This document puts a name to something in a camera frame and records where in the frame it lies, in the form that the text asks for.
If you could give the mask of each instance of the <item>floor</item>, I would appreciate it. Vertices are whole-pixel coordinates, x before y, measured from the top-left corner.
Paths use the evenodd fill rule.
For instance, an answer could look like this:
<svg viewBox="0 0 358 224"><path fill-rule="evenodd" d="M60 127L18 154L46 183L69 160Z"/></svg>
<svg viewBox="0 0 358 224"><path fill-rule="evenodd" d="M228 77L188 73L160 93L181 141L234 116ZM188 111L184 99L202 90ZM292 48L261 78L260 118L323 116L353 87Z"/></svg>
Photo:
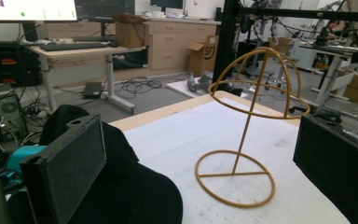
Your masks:
<svg viewBox="0 0 358 224"><path fill-rule="evenodd" d="M278 74L281 66L270 60L267 69ZM297 91L298 86L295 81L294 69L289 68L289 73L292 81L292 91ZM321 75L310 73L307 71L300 71L302 97L308 102L314 102L318 92L312 91L312 87L317 87L321 80ZM190 98L185 94L179 93L168 88L168 83L175 83L179 81L188 80L189 73L173 74L159 77L139 77L118 82L115 86L116 95L128 100L136 105L134 115L144 113L153 109L158 109L165 105L175 104ZM247 98L252 99L253 92L250 85L243 85L243 92L248 94ZM98 100L85 100L82 98L82 91L84 87L76 87L70 89L56 89L56 99L58 105L78 105L86 109L91 114L101 114L104 122L112 122L119 119L124 119L132 116L132 114L119 106L109 103L104 98ZM18 89L17 92L21 94L23 89ZM206 91L198 91L197 94L206 94ZM38 109L43 110L44 105L47 104L46 94L44 93L43 86L28 87L25 89L23 97L21 98L21 105L34 105L36 99L39 99ZM260 90L257 97L257 102L261 105L283 111L285 109L285 96L280 91L274 89ZM298 105L297 101L292 100L291 106ZM347 130L351 131L358 127L358 104L351 101L344 101L334 97L330 97L326 106L332 107L337 111L347 114L343 117L342 125ZM37 132L43 127L46 120L46 113L42 112L38 116L30 116L27 118L29 131Z"/></svg>

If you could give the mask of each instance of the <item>computer tower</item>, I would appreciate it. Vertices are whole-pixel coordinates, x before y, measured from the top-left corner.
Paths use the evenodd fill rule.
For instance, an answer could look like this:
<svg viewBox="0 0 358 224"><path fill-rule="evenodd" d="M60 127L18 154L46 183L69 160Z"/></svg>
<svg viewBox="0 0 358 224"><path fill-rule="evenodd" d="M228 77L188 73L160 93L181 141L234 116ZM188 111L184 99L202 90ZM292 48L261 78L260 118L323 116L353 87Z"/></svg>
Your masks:
<svg viewBox="0 0 358 224"><path fill-rule="evenodd" d="M19 142L28 135L19 97L10 85L0 86L0 142Z"/></svg>

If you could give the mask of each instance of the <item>black monitor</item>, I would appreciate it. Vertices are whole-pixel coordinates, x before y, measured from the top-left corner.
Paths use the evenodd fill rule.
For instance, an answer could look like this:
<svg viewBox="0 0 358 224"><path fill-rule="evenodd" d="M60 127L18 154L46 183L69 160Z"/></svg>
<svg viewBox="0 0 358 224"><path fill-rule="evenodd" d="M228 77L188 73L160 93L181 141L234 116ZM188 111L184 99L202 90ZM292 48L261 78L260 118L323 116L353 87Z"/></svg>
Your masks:
<svg viewBox="0 0 358 224"><path fill-rule="evenodd" d="M150 6L161 7L165 13L167 7L183 9L183 0L150 0Z"/></svg>
<svg viewBox="0 0 358 224"><path fill-rule="evenodd" d="M135 13L135 0L75 0L76 14L82 18L112 18L112 15Z"/></svg>

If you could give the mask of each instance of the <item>white desk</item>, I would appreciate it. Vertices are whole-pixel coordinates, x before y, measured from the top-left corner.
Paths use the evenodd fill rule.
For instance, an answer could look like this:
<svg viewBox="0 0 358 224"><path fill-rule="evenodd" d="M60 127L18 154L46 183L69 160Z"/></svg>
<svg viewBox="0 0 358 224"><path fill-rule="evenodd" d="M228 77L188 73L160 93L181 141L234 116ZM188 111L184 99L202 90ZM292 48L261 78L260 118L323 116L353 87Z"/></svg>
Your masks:
<svg viewBox="0 0 358 224"><path fill-rule="evenodd" d="M108 93L105 97L111 100L113 103L118 104L120 106L124 106L128 108L133 114L133 110L135 105L115 96L115 88L114 88L114 69L113 69L113 60L112 54L119 53L127 53L127 52L135 52L144 49L136 48L136 49L126 49L122 47L118 48L105 48L105 49L77 49L77 50L61 50L61 51L44 51L39 47L31 47L30 50L39 54L40 62L41 62L41 71L43 75L44 85L46 87L46 93L48 96L48 106L50 112L53 112L57 109L57 103L55 100L55 96L53 93L53 87L51 85L50 80L50 66L48 64L48 60L61 60L61 59L74 59L74 58L82 58L85 56L94 56L94 55L104 55L105 58L105 74L108 78Z"/></svg>
<svg viewBox="0 0 358 224"><path fill-rule="evenodd" d="M226 92L218 91L216 96L239 106L250 105L248 100ZM280 114L262 105L255 109ZM271 201L261 207L238 208L207 194L196 179L197 159L219 147L236 150L245 120L246 115L218 104L207 94L111 124L124 131L140 163L166 175L179 188L184 224L349 223L293 162L298 119L254 117L250 123L243 153L258 159L272 173L277 187ZM235 193L249 185L234 181L232 186Z"/></svg>
<svg viewBox="0 0 358 224"><path fill-rule="evenodd" d="M316 105L323 104L326 97L330 94L330 91L333 90L337 90L337 93L334 94L333 96L343 100L349 100L348 98L343 97L342 94L344 93L346 87L351 83L351 79L353 78L354 73L347 74L346 76L343 77L337 77L335 73L336 71L340 70L342 61L344 59L345 60L350 59L353 53L358 52L358 48L343 47L343 46L326 46L326 47L315 48L311 44L305 42L300 43L300 47L314 50L317 53L334 56L321 89L319 90L317 88L312 88L313 91L319 92L315 104Z"/></svg>

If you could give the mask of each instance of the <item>white table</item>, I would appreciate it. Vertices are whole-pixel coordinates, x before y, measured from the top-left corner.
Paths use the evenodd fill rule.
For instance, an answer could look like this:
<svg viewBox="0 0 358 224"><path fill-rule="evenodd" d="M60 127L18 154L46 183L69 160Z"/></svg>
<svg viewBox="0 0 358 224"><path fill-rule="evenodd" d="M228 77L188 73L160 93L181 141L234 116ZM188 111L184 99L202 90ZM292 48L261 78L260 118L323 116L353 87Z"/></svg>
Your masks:
<svg viewBox="0 0 358 224"><path fill-rule="evenodd" d="M239 107L250 105L250 101L227 92L218 91L216 96ZM255 110L281 115L262 105L255 105ZM197 159L219 147L238 149L245 120L246 115L206 94L110 124L124 132L141 164L166 175L179 188L184 224L349 223L293 162L298 119L251 120L243 153L258 159L272 173L277 188L271 201L256 208L238 208L207 194L196 179ZM240 189L252 186L252 182L232 181L231 186L233 193L246 195Z"/></svg>
<svg viewBox="0 0 358 224"><path fill-rule="evenodd" d="M115 88L114 88L114 69L113 69L113 59L112 54L119 53L128 53L135 52L144 49L145 47L135 48L135 49L126 49L122 47L118 48L103 48L103 49L76 49L76 50L61 50L61 51L44 51L39 47L31 47L30 50L37 53L39 55L39 59L41 62L41 71L43 75L44 85L46 87L46 92L48 96L48 107L50 112L53 112L57 109L57 103L55 100L53 87L50 79L50 69L52 69L48 60L62 60L62 59L75 59L75 58L83 58L85 56L95 56L95 55L103 55L105 58L105 74L108 78L107 86L108 92L105 97L111 100L113 103L128 108L133 114L133 110L135 109L135 105L115 96Z"/></svg>
<svg viewBox="0 0 358 224"><path fill-rule="evenodd" d="M334 56L333 61L330 64L324 83L320 89L312 88L313 91L319 92L316 101L316 105L322 105L326 100L330 91L337 90L337 93L333 96L349 100L347 97L342 96L346 87L351 83L354 73L349 73L346 76L338 77L336 71L339 71L343 60L348 60L352 57L353 53L358 52L358 48L343 47L343 46L326 46L315 48L309 43L300 43L301 48L311 49L317 53Z"/></svg>

